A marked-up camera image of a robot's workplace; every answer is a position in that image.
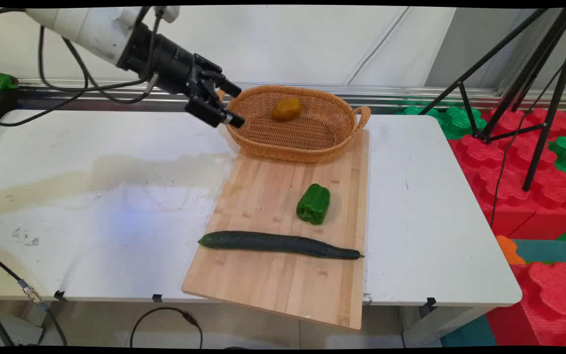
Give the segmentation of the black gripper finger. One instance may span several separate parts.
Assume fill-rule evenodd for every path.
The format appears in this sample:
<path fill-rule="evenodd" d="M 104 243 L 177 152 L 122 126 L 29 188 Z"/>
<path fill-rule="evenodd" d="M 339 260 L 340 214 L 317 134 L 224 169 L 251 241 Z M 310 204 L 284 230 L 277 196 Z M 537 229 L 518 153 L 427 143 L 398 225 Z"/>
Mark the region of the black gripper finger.
<path fill-rule="evenodd" d="M 245 123 L 243 117 L 230 111 L 218 98 L 204 99 L 197 95 L 190 96 L 185 111 L 211 127 L 223 124 L 241 128 Z"/>
<path fill-rule="evenodd" d="M 215 70 L 202 70 L 201 77 L 203 79 L 213 81 L 216 87 L 220 88 L 233 98 L 236 98 L 242 92 L 242 89 L 229 81 L 224 74 Z"/>

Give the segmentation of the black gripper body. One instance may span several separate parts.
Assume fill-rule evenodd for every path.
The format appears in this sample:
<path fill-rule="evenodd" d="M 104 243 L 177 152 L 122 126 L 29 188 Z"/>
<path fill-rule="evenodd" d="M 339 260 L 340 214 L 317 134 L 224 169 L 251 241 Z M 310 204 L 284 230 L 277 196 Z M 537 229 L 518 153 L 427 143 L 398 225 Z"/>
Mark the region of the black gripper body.
<path fill-rule="evenodd" d="M 202 70 L 222 73 L 215 63 L 192 54 L 161 34 L 154 34 L 144 23 L 134 27 L 117 67 L 132 70 L 140 79 L 157 73 L 156 87 L 165 92 L 203 98 L 217 87 L 213 81 L 201 77 Z"/>

